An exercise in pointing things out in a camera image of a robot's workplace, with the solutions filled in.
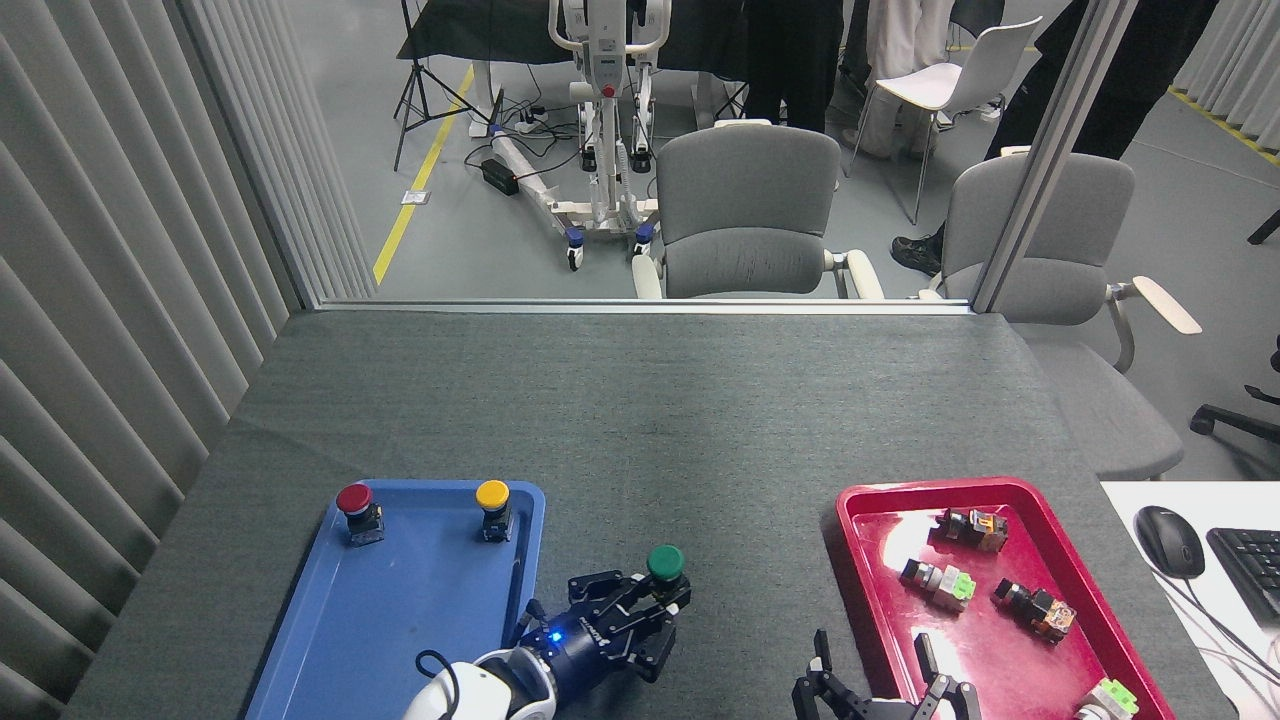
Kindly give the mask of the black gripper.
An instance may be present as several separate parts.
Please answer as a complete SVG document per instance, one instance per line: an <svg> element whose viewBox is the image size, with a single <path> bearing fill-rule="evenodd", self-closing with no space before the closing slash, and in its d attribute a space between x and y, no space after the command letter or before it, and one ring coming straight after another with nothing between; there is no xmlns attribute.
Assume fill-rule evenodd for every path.
<svg viewBox="0 0 1280 720"><path fill-rule="evenodd" d="M836 719L932 719L938 707L950 705L955 719L983 719L977 688L942 673L928 633L914 638L916 661L925 682L925 694L919 705L909 702L861 702L831 667L829 641L826 630L815 630L814 655L805 673L794 684L796 719L819 719L823 703Z"/></svg>
<svg viewBox="0 0 1280 720"><path fill-rule="evenodd" d="M570 578L568 610L547 628L545 661L556 691L586 693L622 667L655 683L675 647L675 619L691 597L690 585L653 585L648 571Z"/></svg>

